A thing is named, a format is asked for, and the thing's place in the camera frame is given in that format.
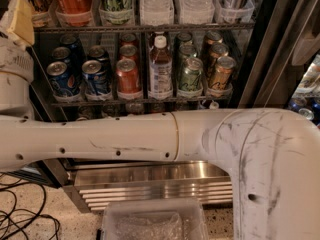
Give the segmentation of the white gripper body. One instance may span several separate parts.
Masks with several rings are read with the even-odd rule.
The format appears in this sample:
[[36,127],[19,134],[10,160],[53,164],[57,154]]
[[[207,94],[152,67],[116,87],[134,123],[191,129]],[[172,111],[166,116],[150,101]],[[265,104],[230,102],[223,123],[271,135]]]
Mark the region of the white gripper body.
[[27,51],[0,37],[0,71],[16,74],[29,83],[34,80],[34,61]]

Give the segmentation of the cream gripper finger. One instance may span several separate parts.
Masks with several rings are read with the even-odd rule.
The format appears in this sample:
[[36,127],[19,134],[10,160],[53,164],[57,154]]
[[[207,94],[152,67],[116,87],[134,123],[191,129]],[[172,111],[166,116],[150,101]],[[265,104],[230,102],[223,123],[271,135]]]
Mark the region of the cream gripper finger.
[[34,44],[32,7],[27,0],[10,0],[0,19],[0,31],[22,49]]

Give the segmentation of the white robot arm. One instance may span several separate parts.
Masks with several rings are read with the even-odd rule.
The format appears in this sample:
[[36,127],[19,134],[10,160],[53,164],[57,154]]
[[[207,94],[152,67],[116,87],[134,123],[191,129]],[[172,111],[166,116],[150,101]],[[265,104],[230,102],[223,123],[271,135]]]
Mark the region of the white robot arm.
[[290,110],[189,110],[67,123],[26,119],[31,7],[1,18],[0,170],[54,158],[205,161],[231,178],[234,240],[320,240],[320,130]]

